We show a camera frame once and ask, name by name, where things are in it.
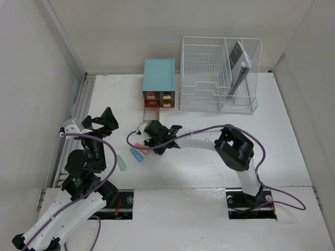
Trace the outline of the orange chalk stick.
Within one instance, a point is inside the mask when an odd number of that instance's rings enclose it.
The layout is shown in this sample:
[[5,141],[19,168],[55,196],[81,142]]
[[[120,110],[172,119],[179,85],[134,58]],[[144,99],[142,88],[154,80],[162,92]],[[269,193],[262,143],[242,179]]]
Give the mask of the orange chalk stick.
[[150,151],[147,150],[146,146],[144,146],[143,144],[136,143],[135,147],[136,147],[136,150],[138,152],[140,152],[142,155],[144,155],[144,156],[149,156],[150,155]]

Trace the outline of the blue chalk stick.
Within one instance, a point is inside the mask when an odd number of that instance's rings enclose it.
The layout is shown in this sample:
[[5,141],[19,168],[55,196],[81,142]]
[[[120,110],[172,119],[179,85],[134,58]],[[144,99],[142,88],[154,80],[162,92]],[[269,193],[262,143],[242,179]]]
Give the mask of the blue chalk stick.
[[144,160],[143,156],[136,149],[130,148],[130,153],[138,162],[142,162]]

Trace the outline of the teal mini drawer chest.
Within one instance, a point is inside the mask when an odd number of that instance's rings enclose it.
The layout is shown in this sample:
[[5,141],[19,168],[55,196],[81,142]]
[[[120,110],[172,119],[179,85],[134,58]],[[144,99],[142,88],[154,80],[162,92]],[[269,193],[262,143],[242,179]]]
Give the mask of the teal mini drawer chest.
[[[146,92],[155,92],[155,96],[148,98]],[[175,59],[145,59],[142,85],[143,99],[148,102],[156,102],[160,108],[174,108],[175,93]]]

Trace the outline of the green chalk stick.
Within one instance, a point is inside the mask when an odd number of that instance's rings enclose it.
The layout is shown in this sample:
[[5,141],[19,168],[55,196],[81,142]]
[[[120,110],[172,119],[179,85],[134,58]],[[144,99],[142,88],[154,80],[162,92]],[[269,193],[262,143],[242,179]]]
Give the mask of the green chalk stick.
[[127,165],[119,154],[117,155],[117,163],[121,171],[125,171],[127,169]]

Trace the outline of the grey setup guide booklet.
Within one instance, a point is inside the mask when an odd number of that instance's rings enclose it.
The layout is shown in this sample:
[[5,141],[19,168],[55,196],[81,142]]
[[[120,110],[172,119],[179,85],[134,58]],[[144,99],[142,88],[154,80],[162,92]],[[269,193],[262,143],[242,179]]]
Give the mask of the grey setup guide booklet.
[[237,41],[229,54],[231,86],[228,96],[233,96],[251,69],[251,59],[241,41]]

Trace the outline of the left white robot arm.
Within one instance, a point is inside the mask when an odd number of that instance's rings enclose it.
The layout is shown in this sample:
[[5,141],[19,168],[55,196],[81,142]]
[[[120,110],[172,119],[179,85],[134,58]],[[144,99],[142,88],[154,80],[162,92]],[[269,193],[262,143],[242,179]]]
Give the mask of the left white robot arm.
[[68,155],[64,168],[68,176],[52,204],[30,230],[13,238],[16,249],[60,250],[84,221],[116,204],[119,190],[98,174],[107,167],[104,147],[112,148],[104,138],[118,128],[110,107],[99,117],[63,124],[59,135],[81,141],[82,148]]

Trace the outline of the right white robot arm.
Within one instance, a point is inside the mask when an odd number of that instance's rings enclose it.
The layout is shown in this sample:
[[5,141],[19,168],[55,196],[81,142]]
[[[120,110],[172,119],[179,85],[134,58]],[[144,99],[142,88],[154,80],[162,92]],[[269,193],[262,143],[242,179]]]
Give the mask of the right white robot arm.
[[167,149],[196,148],[218,153],[224,164],[237,173],[241,182],[243,202],[254,206],[261,201],[262,186],[254,167],[254,144],[242,132],[230,125],[220,130],[192,130],[181,125],[170,128],[156,120],[138,127],[145,137],[144,145],[156,154]]

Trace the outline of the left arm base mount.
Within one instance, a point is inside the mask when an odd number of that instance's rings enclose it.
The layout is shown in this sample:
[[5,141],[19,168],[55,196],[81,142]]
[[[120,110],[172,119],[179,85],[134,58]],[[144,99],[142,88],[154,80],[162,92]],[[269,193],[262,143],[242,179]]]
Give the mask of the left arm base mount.
[[132,220],[134,190],[120,190],[117,200],[94,213],[101,220]]

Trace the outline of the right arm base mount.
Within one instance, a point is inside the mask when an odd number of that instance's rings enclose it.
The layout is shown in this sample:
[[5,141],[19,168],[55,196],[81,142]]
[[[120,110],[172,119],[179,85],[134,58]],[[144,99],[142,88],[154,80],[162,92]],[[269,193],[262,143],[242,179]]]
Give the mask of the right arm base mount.
[[230,220],[277,219],[269,189],[261,189],[256,197],[247,195],[241,189],[226,189],[228,217]]

